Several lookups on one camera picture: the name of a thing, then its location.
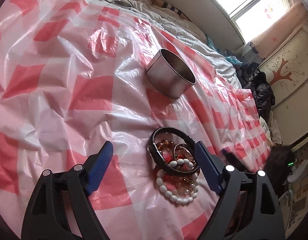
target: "bed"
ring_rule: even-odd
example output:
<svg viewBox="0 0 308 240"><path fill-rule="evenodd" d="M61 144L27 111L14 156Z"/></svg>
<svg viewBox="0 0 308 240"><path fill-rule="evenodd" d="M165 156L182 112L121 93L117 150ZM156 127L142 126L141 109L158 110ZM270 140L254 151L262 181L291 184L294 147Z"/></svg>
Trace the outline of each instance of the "bed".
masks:
<svg viewBox="0 0 308 240"><path fill-rule="evenodd" d="M146 150L155 128L232 151L251 171L269 154L250 91L198 27L150 0L130 0L132 9L111 1L6 0L0 9L0 214L18 237L41 172L83 163L106 140L114 157L90 201L111 239L196 239L217 203L202 174L186 206L159 192ZM160 48L197 77L178 100L145 77ZM79 235L70 208L67 217Z"/></svg>

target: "round metal can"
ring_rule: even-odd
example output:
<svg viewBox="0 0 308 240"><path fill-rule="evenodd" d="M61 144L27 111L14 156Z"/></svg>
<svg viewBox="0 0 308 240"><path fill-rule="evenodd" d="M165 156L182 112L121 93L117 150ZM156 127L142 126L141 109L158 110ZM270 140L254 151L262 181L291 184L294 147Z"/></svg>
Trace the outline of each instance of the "round metal can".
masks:
<svg viewBox="0 0 308 240"><path fill-rule="evenodd" d="M168 49L160 49L145 70L153 86L169 98L179 98L196 84L196 77L190 68Z"/></svg>

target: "braided bracelet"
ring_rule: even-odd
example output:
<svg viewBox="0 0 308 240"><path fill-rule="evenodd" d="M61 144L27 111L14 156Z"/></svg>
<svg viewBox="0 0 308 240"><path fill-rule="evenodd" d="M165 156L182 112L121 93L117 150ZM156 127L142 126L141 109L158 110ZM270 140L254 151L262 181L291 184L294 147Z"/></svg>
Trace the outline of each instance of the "braided bracelet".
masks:
<svg viewBox="0 0 308 240"><path fill-rule="evenodd" d="M189 135L187 135L186 133L184 133L183 131L177 128L174 128L171 126L163 126L163 127L156 129L152 133L152 135L149 138L149 143L148 143L149 152L152 155L158 167L162 169L163 171L165 171L168 175L177 176L177 177L186 177L186 176L196 173L199 170L199 165L197 162L195 163L192 169L187 170L187 171L180 171L176 169L175 163L172 163L171 165L169 165L170 163L166 163L166 160L162 156L160 150L158 149L155 143L155 137L156 135L160 133L172 133L182 138L185 144L188 145L188 148L189 148L188 150L193 156L193 158L195 159L195 156L193 155L195 141Z"/></svg>

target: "black fluffy object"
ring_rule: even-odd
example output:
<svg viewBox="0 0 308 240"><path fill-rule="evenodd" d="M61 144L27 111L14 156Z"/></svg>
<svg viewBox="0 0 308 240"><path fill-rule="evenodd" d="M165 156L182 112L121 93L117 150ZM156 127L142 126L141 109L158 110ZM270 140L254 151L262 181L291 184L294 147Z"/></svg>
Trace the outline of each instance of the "black fluffy object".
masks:
<svg viewBox="0 0 308 240"><path fill-rule="evenodd" d="M292 172L289 163L294 162L295 155L289 146L273 146L266 160L264 171L267 174L276 194L287 176Z"/></svg>

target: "black jacket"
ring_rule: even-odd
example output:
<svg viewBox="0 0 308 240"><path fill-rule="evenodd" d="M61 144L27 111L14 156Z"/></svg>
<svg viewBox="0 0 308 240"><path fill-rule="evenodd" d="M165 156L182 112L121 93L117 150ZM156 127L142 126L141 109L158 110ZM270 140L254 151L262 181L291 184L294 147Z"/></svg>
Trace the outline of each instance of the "black jacket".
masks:
<svg viewBox="0 0 308 240"><path fill-rule="evenodd" d="M244 88L251 90L258 115L267 123L271 107L275 105L275 96L270 84L266 81L265 73L257 69Z"/></svg>

